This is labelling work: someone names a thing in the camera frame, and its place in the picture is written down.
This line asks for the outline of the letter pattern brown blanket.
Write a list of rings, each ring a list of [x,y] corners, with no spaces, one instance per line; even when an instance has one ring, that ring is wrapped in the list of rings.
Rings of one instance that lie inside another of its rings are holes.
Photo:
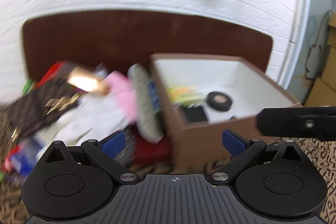
[[[7,106],[1,105],[1,162],[11,148]],[[327,184],[327,199],[321,217],[327,223],[335,223],[335,142],[321,142],[315,139],[297,139],[296,142],[319,170]],[[169,162],[155,162],[152,165],[132,165],[130,169],[139,176],[159,173],[206,173],[211,174],[228,164],[231,158],[213,161],[203,167],[190,167],[177,170]],[[21,187],[17,183],[1,181],[1,223],[23,223],[29,213],[21,198]]]

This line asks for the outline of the cardboard boxes in background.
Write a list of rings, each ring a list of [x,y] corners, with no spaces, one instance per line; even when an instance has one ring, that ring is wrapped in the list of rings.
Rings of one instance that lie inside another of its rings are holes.
[[[329,20],[329,55],[321,77],[315,80],[305,107],[335,106],[335,14]]]

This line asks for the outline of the pink white plush glove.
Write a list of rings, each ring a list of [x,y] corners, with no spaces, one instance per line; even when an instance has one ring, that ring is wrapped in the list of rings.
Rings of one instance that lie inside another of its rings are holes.
[[[104,83],[109,88],[107,95],[87,94],[80,98],[76,108],[58,119],[55,140],[66,145],[80,145],[89,139],[102,140],[136,122],[135,90],[130,79],[113,71]]]

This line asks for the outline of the red box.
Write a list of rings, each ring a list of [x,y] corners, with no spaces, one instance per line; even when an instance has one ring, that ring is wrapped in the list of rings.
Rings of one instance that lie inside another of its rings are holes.
[[[150,143],[139,134],[135,136],[135,140],[135,164],[155,164],[156,162],[168,162],[171,160],[173,149],[168,136],[165,135],[158,143]]]

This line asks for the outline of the floral shoe insole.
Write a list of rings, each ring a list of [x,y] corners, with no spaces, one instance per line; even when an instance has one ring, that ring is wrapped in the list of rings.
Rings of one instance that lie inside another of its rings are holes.
[[[146,141],[158,143],[163,138],[164,133],[161,112],[154,112],[147,88],[147,83],[153,78],[139,64],[132,65],[127,71],[127,76],[135,91],[138,132]]]

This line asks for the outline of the black tape roll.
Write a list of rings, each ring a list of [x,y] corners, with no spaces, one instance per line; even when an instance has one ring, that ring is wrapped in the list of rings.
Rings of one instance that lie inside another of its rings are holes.
[[[231,109],[233,100],[225,93],[210,92],[207,94],[206,103],[210,106],[210,108],[216,111],[227,112]]]

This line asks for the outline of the brown cardboard box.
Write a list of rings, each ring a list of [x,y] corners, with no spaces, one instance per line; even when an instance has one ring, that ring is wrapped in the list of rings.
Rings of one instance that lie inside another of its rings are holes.
[[[177,169],[203,166],[228,157],[222,132],[232,129],[246,139],[273,141],[256,128],[256,115],[264,108],[299,107],[301,103],[242,57],[155,53],[151,75],[161,100],[167,134]],[[206,97],[210,92],[228,95],[233,104],[219,112],[202,103],[207,121],[190,123],[170,99],[171,89],[193,88]]]

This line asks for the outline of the blue black marker pen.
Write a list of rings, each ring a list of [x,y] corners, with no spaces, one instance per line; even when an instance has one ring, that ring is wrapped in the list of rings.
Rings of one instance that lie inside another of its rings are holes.
[[[153,109],[155,113],[159,113],[161,111],[161,101],[157,92],[156,84],[153,80],[150,80],[147,83],[147,88],[149,92],[149,97],[151,100],[151,103],[153,105]]]

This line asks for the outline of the gold rectangular cosmetic box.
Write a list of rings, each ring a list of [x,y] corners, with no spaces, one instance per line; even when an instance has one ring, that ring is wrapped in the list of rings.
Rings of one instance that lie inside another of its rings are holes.
[[[97,74],[84,69],[75,67],[67,77],[67,82],[87,93],[105,96],[109,93],[108,84]]]

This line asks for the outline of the brown monogram phone wallet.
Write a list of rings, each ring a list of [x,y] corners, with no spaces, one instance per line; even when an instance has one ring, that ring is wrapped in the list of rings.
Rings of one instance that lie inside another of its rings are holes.
[[[13,102],[7,113],[17,138],[26,138],[78,105],[86,92],[65,79],[53,79]]]

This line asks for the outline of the yellow green medicine box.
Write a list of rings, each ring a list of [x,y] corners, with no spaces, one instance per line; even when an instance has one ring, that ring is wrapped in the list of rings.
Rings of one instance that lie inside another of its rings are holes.
[[[179,86],[166,90],[171,103],[175,105],[193,105],[202,103],[206,96],[195,86]]]

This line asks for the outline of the red plastic snack packet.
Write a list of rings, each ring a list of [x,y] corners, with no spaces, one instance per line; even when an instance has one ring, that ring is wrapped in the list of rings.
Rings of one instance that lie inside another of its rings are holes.
[[[78,63],[73,61],[58,61],[54,63],[47,73],[42,77],[42,79],[36,84],[35,88],[39,88],[46,82],[54,79],[63,79],[68,82],[71,72],[78,66]]]

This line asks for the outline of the green packet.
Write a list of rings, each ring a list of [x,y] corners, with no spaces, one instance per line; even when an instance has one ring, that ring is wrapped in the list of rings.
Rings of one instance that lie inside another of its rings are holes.
[[[34,90],[36,85],[36,82],[33,79],[29,79],[25,85],[23,86],[22,89],[22,95],[25,96],[27,93],[31,92],[32,90]]]

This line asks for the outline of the dark brown wooden headboard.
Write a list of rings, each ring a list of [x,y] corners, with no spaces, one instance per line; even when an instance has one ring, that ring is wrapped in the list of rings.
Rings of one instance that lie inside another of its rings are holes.
[[[238,56],[265,71],[272,37],[252,28],[196,15],[138,10],[62,12],[25,21],[27,74],[41,80],[56,62],[125,73],[148,67],[154,53]]]

